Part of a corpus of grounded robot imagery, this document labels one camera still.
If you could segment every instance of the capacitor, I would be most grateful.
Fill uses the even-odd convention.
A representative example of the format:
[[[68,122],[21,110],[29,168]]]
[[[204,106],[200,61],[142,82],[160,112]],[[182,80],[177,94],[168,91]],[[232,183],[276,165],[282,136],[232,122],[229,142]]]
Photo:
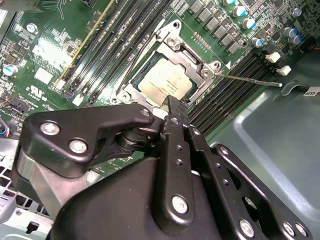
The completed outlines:
[[[256,38],[256,37],[252,38],[252,40],[251,40],[251,44],[253,46],[255,46],[256,48],[260,48],[263,43],[264,43],[264,41],[262,41],[261,39]]]
[[[288,42],[293,45],[299,45],[302,42],[302,36],[295,36],[294,38],[289,38]]]
[[[235,4],[236,0],[223,0],[223,5],[228,6],[231,4]]]
[[[294,38],[298,35],[298,30],[291,27],[286,27],[283,31],[283,35],[287,38]]]
[[[232,15],[235,18],[243,17],[244,15],[246,15],[246,8],[244,6],[235,6],[232,9]]]
[[[297,18],[297,17],[301,16],[301,14],[302,14],[302,9],[299,8],[299,7],[293,9],[293,11],[292,11],[292,16],[294,18]]]
[[[256,25],[256,21],[252,18],[246,18],[242,22],[242,27],[244,29],[253,29],[255,27],[255,25]]]
[[[4,65],[2,71],[4,75],[11,77],[17,74],[18,67],[14,64]]]

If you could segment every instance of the motherboard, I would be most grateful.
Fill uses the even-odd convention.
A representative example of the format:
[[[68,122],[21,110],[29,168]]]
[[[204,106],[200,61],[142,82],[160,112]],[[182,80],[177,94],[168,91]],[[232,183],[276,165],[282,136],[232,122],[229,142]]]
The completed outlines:
[[[317,0],[41,0],[0,45],[0,135],[19,136],[37,112],[152,111],[172,95],[208,136],[262,89],[218,74],[285,77],[320,37],[319,16]],[[93,170],[108,176],[141,156]]]

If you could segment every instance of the silver screw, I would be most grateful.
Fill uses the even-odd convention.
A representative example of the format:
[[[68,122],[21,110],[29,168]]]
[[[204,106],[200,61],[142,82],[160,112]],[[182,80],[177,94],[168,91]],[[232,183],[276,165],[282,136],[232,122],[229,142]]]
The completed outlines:
[[[288,232],[288,234],[290,234],[291,236],[296,235],[294,229],[292,228],[292,226],[290,226],[289,223],[284,222],[284,223],[283,223],[283,227],[284,227],[284,229]]]
[[[194,132],[196,135],[200,135],[200,134],[201,134],[201,132],[199,132],[199,130],[196,129],[196,128],[193,129],[193,132]]]
[[[141,109],[140,112],[145,115],[146,117],[150,117],[150,113],[147,109]]]
[[[177,196],[177,195],[173,196],[172,206],[180,214],[185,214],[186,212],[188,212],[188,204],[180,196]]]
[[[179,120],[176,119],[175,117],[171,118],[171,121],[177,125],[179,125]]]
[[[228,150],[225,149],[224,147],[221,147],[220,149],[221,149],[221,151],[222,151],[224,154],[228,154],[228,153],[229,153]]]
[[[245,235],[247,235],[249,238],[254,237],[255,235],[254,229],[252,228],[251,224],[247,220],[240,219],[239,225]]]
[[[87,151],[87,145],[81,140],[72,140],[69,143],[69,148],[76,154],[83,154]]]
[[[297,18],[297,17],[301,16],[301,14],[302,14],[302,9],[299,8],[299,7],[295,8],[295,9],[293,10],[293,12],[292,12],[292,16],[293,16],[294,18]]]
[[[299,230],[299,232],[303,235],[303,236],[307,236],[307,232],[306,232],[306,230],[304,229],[304,227],[303,226],[301,226],[299,223],[296,223],[295,224],[295,227],[296,227],[296,229],[298,229]]]
[[[60,132],[59,126],[52,122],[43,123],[40,126],[40,129],[44,134],[50,135],[50,136],[57,135]]]

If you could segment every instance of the ventilation hole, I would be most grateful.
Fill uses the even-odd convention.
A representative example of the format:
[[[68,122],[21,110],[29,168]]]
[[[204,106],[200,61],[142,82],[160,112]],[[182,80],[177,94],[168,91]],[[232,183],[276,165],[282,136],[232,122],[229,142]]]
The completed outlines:
[[[49,216],[49,214],[48,214],[48,212],[47,212],[47,210],[45,208],[43,208],[42,214]]]
[[[235,175],[233,172],[231,172],[231,171],[228,170],[228,173],[229,173],[229,175],[230,175],[230,177],[231,177],[231,179],[232,179],[232,182],[233,182],[234,185],[235,185],[235,188],[236,188],[237,190],[239,190],[239,189],[241,188],[241,182],[240,182],[240,180],[236,177],[236,175]]]
[[[229,182],[228,182],[227,179],[223,179],[222,182],[223,182],[224,185],[229,186]]]
[[[182,162],[181,159],[177,159],[176,160],[176,164],[178,164],[179,166],[182,166],[184,163]]]
[[[15,194],[14,192],[12,192],[12,191],[5,190],[5,191],[3,192],[3,195],[6,195],[6,196],[12,198],[12,197],[14,197],[16,194]]]
[[[4,177],[0,177],[0,184],[1,184],[2,187],[7,186],[9,183],[10,183],[9,179],[6,179]]]
[[[26,207],[26,208],[29,208],[32,203],[33,203],[33,201],[32,201],[31,199],[29,199],[29,200],[26,202],[25,207]]]
[[[42,205],[39,204],[39,206],[36,208],[36,211],[37,211],[38,213],[41,213],[41,209],[42,209]]]
[[[8,187],[8,189],[16,192],[16,189],[15,189],[15,187],[14,187],[12,182],[11,182],[10,186]]]
[[[26,227],[26,234],[31,234],[33,231],[36,231],[39,228],[39,224],[31,221],[29,225]]]
[[[20,196],[20,195],[16,196],[15,198],[15,202],[19,206],[23,206],[26,200],[27,199],[24,196]]]
[[[10,178],[10,173],[11,173],[11,170],[7,169],[7,170],[5,170],[5,172],[3,173],[3,176],[6,176],[6,177]]]

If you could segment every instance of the metal rod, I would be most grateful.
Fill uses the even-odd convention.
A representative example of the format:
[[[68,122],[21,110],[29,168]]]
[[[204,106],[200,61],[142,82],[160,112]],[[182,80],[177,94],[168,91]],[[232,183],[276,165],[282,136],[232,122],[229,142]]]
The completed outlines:
[[[282,88],[282,86],[283,86],[283,84],[279,83],[279,82],[259,81],[259,80],[255,80],[255,79],[248,78],[248,77],[231,76],[231,75],[224,75],[224,74],[220,74],[220,73],[216,73],[215,75],[216,76],[220,76],[220,77],[224,77],[226,79],[241,80],[241,81],[246,81],[246,82],[250,82],[250,83],[257,84],[257,85],[262,85],[262,86],[267,86],[267,87]]]

